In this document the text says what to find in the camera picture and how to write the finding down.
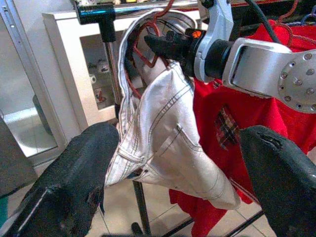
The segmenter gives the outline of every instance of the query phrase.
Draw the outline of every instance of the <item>door frame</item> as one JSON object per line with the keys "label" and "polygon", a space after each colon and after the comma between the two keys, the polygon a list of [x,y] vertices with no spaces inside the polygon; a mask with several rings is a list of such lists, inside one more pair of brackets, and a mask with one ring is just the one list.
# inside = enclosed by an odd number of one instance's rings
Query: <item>door frame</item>
{"label": "door frame", "polygon": [[28,158],[33,165],[39,165],[58,157],[67,146],[68,142],[54,111],[53,103],[50,100],[49,93],[41,76],[32,48],[28,42],[28,38],[12,0],[0,0],[0,15],[11,36],[26,75],[28,76],[33,91],[39,100],[57,144],[57,147],[55,148]]}

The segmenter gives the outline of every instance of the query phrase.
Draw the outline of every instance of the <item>plaid patch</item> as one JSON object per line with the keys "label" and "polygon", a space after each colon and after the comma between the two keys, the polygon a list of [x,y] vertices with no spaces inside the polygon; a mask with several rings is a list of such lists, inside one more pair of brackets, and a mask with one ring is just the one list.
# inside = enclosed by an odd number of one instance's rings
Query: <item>plaid patch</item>
{"label": "plaid patch", "polygon": [[229,112],[228,106],[225,105],[218,113],[215,120],[216,138],[219,145],[228,150],[231,145],[239,141],[239,127]]}

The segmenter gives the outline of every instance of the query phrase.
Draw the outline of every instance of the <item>clothing hanger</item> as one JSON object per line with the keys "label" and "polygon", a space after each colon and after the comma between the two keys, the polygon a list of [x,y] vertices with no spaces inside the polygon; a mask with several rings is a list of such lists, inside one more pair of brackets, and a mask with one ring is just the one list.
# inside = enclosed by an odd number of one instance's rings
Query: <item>clothing hanger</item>
{"label": "clothing hanger", "polygon": [[306,16],[303,17],[302,21],[301,21],[301,25],[304,26],[306,23],[307,18],[309,17],[313,17],[316,19],[316,5],[313,6],[312,8],[312,12],[310,14],[307,14]]}
{"label": "clothing hanger", "polygon": [[[158,26],[157,26],[157,19],[158,19],[159,17],[164,16],[164,15],[170,10],[170,8],[172,7],[173,2],[174,2],[174,0],[170,0],[169,3],[168,3],[168,5],[166,6],[166,8],[165,8],[163,11],[157,12],[157,13],[154,15],[154,17],[153,17],[153,19],[152,19],[151,21],[148,21],[148,22],[144,23],[144,24],[140,27],[140,29],[139,29],[139,31],[138,31],[138,34],[137,34],[137,36],[136,36],[136,39],[135,39],[135,42],[134,42],[134,45],[133,45],[133,51],[134,51],[134,52],[140,57],[140,59],[141,59],[148,67],[150,67],[150,68],[153,68],[153,67],[155,66],[156,61],[157,61],[157,59],[158,59],[158,56],[155,55],[154,58],[153,58],[153,61],[150,62],[150,61],[143,55],[143,53],[137,48],[137,44],[138,44],[138,40],[139,40],[140,34],[142,33],[142,31],[143,31],[146,27],[151,27],[151,28],[154,30],[154,32],[155,32],[155,34],[156,34],[157,36],[161,36],[160,31],[159,31],[159,28],[158,28]],[[162,59],[164,65],[165,65],[165,66],[168,66],[168,61],[167,61],[165,58],[161,58],[161,59]]]}
{"label": "clothing hanger", "polygon": [[298,5],[298,2],[299,2],[299,0],[294,0],[294,3],[293,3],[293,6],[292,6],[291,10],[289,10],[286,14],[280,16],[278,18],[278,20],[276,21],[276,24],[274,25],[275,27],[276,26],[283,27],[283,28],[285,28],[288,31],[288,33],[289,33],[289,40],[288,40],[288,43],[287,43],[288,47],[290,47],[292,45],[293,39],[304,40],[304,41],[316,44],[316,40],[310,39],[308,37],[304,37],[304,36],[299,36],[299,35],[293,34],[292,29],[288,25],[283,23],[283,20],[285,18],[287,18],[287,17],[289,17],[290,15],[293,14],[293,12],[295,11],[295,9],[296,9],[296,7]]}

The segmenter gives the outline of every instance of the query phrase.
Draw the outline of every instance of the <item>floor tile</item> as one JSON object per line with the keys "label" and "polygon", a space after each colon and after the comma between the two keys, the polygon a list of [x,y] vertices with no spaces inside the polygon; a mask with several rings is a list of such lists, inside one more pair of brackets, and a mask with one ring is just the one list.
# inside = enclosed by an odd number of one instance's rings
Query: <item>floor tile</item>
{"label": "floor tile", "polygon": [[6,119],[8,128],[26,157],[37,153],[32,117]]}
{"label": "floor tile", "polygon": [[37,152],[41,153],[56,147],[57,145],[54,137],[46,132],[39,116],[33,116],[32,119]]}
{"label": "floor tile", "polygon": [[44,170],[46,170],[46,168],[52,163],[53,163],[53,160],[51,160],[49,162],[45,162],[43,164],[40,164],[40,165],[36,166],[34,168],[34,170],[35,170],[36,174],[38,175],[38,177],[40,177],[41,174],[43,174]]}
{"label": "floor tile", "polygon": [[243,201],[240,204],[240,208],[237,209],[237,212],[242,215],[244,218],[248,219],[255,215],[257,212],[261,210],[261,207],[253,202],[251,204],[246,204]]}
{"label": "floor tile", "polygon": [[33,184],[25,186],[8,197],[8,216],[11,216],[15,209],[20,205],[22,199],[32,185]]}
{"label": "floor tile", "polygon": [[253,225],[266,237],[277,237],[274,231],[271,229],[266,216],[260,217]]}
{"label": "floor tile", "polygon": [[98,209],[97,212],[94,214],[94,217],[91,223],[91,229],[86,235],[86,237],[100,237],[101,235],[109,235],[109,234],[110,233]]}
{"label": "floor tile", "polygon": [[236,211],[228,211],[225,216],[214,226],[207,236],[220,237],[228,234],[243,223],[245,219]]}
{"label": "floor tile", "polygon": [[[143,184],[149,221],[172,208],[168,189]],[[105,222],[112,234],[130,234],[133,222],[141,223],[132,181],[123,180],[105,190]]]}
{"label": "floor tile", "polygon": [[152,234],[161,236],[189,217],[178,205],[175,205],[150,223]]}
{"label": "floor tile", "polygon": [[159,185],[143,184],[149,221],[174,207],[170,204],[169,189]]}
{"label": "floor tile", "polygon": [[316,164],[316,147],[314,147],[310,152],[307,153],[307,156],[311,161]]}
{"label": "floor tile", "polygon": [[192,236],[191,235],[191,229],[193,227],[194,223],[189,224],[188,226],[186,226],[185,228],[183,228],[182,230],[178,231],[176,235],[180,235],[180,236]]}
{"label": "floor tile", "polygon": [[[34,170],[36,174],[40,176],[50,164],[51,162],[47,162],[45,164],[35,167]],[[33,184],[25,186],[8,197],[8,216],[10,216],[14,212],[14,210],[18,207],[18,205],[20,205],[22,199],[24,198],[28,190],[30,190],[32,185]]]}
{"label": "floor tile", "polygon": [[111,234],[131,234],[132,223],[141,223],[133,184],[129,180],[105,189],[104,209],[104,220]]}
{"label": "floor tile", "polygon": [[255,227],[248,226],[242,232],[236,235],[236,237],[265,237],[261,232],[259,232]]}

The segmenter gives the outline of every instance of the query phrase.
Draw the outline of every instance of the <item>black cable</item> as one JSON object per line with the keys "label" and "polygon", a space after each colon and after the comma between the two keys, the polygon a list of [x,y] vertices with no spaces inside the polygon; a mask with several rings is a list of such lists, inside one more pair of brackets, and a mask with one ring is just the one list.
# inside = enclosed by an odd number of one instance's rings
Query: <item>black cable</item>
{"label": "black cable", "polygon": [[280,40],[277,38],[275,32],[273,31],[272,26],[268,22],[267,17],[264,15],[263,11],[258,6],[258,4],[254,0],[244,0],[244,1],[246,3],[248,3],[249,6],[255,11],[255,13],[257,14],[260,22],[262,22],[262,24],[266,28],[266,30],[267,30],[269,36],[271,37],[271,39],[273,40],[273,42],[281,43]]}

